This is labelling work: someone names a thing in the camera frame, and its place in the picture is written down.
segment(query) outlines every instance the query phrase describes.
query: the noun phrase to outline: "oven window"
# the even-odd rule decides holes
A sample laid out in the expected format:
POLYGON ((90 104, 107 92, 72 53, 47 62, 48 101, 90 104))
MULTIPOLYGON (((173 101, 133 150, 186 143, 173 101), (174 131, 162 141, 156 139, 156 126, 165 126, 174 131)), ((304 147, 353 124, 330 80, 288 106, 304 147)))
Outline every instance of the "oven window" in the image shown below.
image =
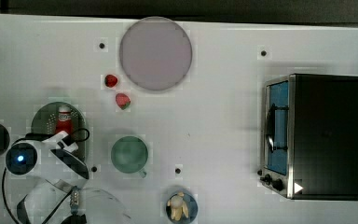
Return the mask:
POLYGON ((289 108, 289 85, 282 82, 269 86, 268 120, 269 136, 265 147, 267 168, 281 175, 287 169, 287 117, 289 108))

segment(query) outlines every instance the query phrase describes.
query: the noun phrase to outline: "oven door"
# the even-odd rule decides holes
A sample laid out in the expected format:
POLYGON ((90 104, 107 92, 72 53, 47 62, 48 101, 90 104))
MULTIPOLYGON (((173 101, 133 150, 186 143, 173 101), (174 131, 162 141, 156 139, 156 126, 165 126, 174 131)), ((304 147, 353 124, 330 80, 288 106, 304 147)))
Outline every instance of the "oven door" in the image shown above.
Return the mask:
POLYGON ((284 81, 267 86, 264 134, 264 166, 280 175, 287 175, 289 83, 284 81))

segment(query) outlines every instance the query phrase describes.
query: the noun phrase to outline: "red object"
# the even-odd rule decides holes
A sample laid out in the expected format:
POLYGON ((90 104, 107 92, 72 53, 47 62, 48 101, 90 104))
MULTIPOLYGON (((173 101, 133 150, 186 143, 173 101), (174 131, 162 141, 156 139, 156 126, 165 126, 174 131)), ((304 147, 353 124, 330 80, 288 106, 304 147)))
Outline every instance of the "red object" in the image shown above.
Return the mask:
POLYGON ((131 104, 130 97, 124 93, 119 93, 116 95, 116 103, 122 109, 126 109, 131 104))
POLYGON ((109 88, 116 86, 118 79, 113 75, 107 75, 105 77, 105 85, 109 88))
POLYGON ((68 134, 70 134, 73 131, 71 108, 66 105, 62 105, 59 107, 58 112, 59 113, 55 133, 59 133, 60 131, 66 131, 68 134))

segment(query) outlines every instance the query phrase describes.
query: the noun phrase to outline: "round plate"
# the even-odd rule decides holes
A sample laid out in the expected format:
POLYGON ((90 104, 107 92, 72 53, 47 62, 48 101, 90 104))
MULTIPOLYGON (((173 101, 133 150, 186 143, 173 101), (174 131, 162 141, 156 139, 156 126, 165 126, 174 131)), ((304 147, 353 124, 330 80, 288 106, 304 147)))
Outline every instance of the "round plate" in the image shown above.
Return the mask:
POLYGON ((162 17, 142 19, 124 34, 120 62, 135 84, 162 91, 177 85, 187 74, 192 48, 186 32, 162 17))

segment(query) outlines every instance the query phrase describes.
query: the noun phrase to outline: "oven knob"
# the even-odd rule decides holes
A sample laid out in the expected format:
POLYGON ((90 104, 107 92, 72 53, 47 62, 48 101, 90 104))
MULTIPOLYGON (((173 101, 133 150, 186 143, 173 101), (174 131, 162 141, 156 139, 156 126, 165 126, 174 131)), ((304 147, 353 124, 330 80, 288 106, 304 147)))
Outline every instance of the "oven knob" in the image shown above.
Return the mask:
POLYGON ((278 191, 283 190, 283 182, 280 179, 272 181, 272 187, 278 191))
POLYGON ((272 178, 270 175, 265 175, 264 177, 260 177, 260 180, 264 181, 267 185, 270 185, 272 178))

